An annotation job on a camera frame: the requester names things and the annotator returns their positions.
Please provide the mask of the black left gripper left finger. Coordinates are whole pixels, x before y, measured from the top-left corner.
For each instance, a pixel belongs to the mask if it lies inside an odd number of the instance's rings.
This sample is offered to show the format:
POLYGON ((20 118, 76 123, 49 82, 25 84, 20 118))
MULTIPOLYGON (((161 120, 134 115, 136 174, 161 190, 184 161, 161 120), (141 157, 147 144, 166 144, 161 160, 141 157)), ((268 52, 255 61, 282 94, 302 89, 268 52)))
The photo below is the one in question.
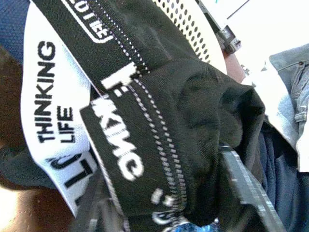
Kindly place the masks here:
POLYGON ((123 232, 124 218, 118 214, 100 170, 89 178, 72 222, 73 232, 123 232))

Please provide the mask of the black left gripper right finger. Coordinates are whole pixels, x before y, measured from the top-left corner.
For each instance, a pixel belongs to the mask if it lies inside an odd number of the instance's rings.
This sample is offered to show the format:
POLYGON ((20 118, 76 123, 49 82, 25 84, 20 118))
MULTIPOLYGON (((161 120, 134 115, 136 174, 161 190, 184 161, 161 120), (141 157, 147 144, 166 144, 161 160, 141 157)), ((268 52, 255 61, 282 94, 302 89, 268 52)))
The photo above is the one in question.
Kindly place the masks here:
POLYGON ((286 231, 259 181, 232 147, 221 143, 221 230, 286 231))

